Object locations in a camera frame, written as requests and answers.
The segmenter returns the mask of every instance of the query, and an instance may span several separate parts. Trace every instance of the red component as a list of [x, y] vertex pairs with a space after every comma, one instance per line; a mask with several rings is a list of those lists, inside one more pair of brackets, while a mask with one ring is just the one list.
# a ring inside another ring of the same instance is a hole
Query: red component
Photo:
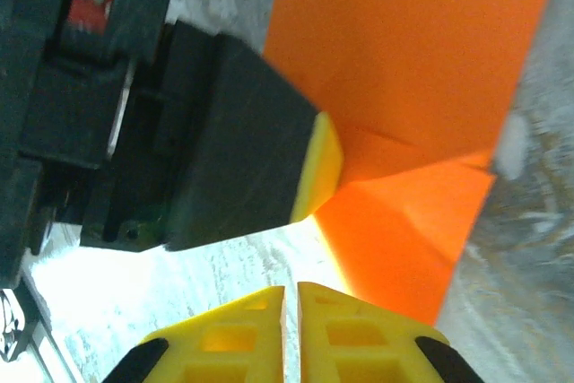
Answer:
[[79, 29], [103, 34], [113, 1], [105, 0], [103, 4], [96, 4], [94, 0], [72, 0], [68, 22]]

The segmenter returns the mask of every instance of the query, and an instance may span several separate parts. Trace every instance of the orange plastic sheet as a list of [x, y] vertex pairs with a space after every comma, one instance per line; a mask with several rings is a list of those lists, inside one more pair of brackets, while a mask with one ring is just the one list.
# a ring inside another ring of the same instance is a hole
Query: orange plastic sheet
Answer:
[[546, 0], [275, 0], [265, 56], [334, 119], [317, 220], [354, 294], [432, 323]]

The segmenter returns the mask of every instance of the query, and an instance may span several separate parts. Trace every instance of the orange panel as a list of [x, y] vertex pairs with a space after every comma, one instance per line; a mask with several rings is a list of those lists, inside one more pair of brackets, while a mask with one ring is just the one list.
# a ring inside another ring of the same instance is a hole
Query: orange panel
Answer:
[[494, 146], [544, 2], [275, 0], [265, 55], [336, 124], [447, 158]]
[[316, 218], [354, 295], [432, 324], [492, 180], [444, 161], [353, 182]]

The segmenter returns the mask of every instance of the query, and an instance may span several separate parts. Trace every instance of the gray surface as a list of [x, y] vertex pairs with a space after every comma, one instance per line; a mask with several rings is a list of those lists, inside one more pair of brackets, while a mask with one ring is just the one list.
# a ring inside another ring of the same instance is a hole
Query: gray surface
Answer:
[[[272, 0], [172, 0], [182, 16], [263, 47]], [[492, 190], [457, 268], [441, 329], [487, 382], [574, 381], [574, 0], [552, 0], [501, 138]], [[78, 249], [56, 230], [31, 262], [52, 325], [86, 379], [141, 337], [266, 286], [287, 285], [288, 381], [297, 381], [294, 282], [342, 288], [309, 222], [141, 255]]]

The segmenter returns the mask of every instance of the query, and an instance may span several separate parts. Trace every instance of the yellow plastic part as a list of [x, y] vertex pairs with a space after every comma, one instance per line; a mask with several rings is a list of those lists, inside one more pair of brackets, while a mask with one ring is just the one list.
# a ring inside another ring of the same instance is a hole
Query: yellow plastic part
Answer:
[[326, 112], [320, 112], [301, 171], [291, 222], [305, 219], [335, 194], [342, 168], [343, 149], [335, 126]]
[[314, 283], [299, 301], [301, 382], [443, 383], [414, 342], [448, 344], [432, 327]]
[[282, 286], [154, 332], [168, 351], [145, 383], [283, 382]]

